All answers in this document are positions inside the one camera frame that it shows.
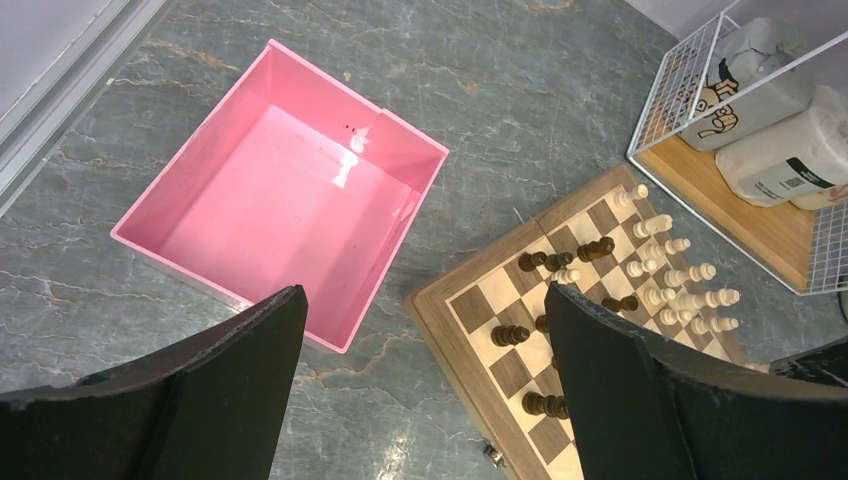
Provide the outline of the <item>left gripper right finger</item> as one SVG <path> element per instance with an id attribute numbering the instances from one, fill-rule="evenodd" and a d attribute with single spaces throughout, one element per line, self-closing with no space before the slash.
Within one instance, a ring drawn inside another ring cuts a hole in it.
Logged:
<path id="1" fill-rule="evenodd" d="M 588 479 L 843 479 L 847 343 L 754 370 L 548 288 L 545 310 Z"/>

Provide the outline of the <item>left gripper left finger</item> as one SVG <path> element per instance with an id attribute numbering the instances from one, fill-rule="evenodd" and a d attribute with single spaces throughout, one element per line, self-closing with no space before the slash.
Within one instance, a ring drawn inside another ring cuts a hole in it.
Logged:
<path id="1" fill-rule="evenodd" d="M 265 479 L 308 301 L 286 287 L 179 342 L 1 397 L 5 479 Z"/>

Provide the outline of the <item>white chess pawn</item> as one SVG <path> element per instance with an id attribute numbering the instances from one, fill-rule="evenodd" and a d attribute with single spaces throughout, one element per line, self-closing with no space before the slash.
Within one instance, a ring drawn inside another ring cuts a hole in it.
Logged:
<path id="1" fill-rule="evenodd" d="M 572 284 L 581 278 L 581 272 L 577 269 L 560 269 L 551 274 L 551 280 L 558 284 Z"/>

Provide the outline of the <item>dark chess knight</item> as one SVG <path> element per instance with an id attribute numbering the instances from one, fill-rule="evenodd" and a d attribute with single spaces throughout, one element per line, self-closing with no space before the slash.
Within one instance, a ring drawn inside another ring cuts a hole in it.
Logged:
<path id="1" fill-rule="evenodd" d="M 576 255 L 579 260 L 588 263 L 611 255 L 614 249 L 614 239 L 608 236 L 603 236 L 596 241 L 590 241 L 587 244 L 579 246 L 577 248 Z"/>

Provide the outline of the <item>wooden chess board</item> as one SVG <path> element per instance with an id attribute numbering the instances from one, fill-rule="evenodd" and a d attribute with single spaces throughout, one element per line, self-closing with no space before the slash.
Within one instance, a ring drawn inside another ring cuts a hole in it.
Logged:
<path id="1" fill-rule="evenodd" d="M 677 404 L 664 367 L 684 382 L 708 367 L 756 369 L 718 310 L 736 287 L 681 282 L 685 314 L 661 294 L 701 274 L 669 254 L 668 233 L 635 229 L 655 216 L 620 165 L 410 296 L 441 367 L 512 479 L 718 478 L 697 461 L 692 408 Z"/>

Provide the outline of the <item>white chess knight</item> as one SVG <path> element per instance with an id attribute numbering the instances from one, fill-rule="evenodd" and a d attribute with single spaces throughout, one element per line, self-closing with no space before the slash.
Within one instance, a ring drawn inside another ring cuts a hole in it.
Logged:
<path id="1" fill-rule="evenodd" d="M 657 233 L 667 232 L 672 227 L 673 217 L 669 214 L 660 214 L 636 222 L 632 227 L 632 232 L 637 238 L 648 238 Z"/>

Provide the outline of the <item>white chess rook corner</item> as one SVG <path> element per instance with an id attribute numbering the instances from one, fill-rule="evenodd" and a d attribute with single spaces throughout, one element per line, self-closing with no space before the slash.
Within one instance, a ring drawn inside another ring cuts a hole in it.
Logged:
<path id="1" fill-rule="evenodd" d="M 619 209 L 629 208 L 636 200 L 646 199 L 650 191 L 646 184 L 638 184 L 630 190 L 617 192 L 613 197 L 614 205 Z"/>

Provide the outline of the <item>pink plastic bin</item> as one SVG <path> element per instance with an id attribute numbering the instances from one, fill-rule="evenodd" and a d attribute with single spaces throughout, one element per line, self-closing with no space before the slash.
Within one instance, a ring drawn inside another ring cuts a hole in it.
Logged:
<path id="1" fill-rule="evenodd" d="M 343 354 L 448 154 L 270 40 L 111 236 L 238 310 L 303 287 L 305 342 Z"/>

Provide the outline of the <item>white toilet paper roll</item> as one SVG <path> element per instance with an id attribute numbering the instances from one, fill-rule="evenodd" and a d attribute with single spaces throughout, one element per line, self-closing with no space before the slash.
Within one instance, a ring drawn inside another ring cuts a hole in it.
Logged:
<path id="1" fill-rule="evenodd" d="M 740 199 L 771 207 L 847 183 L 847 96 L 815 89 L 809 107 L 716 152 L 719 173 Z"/>

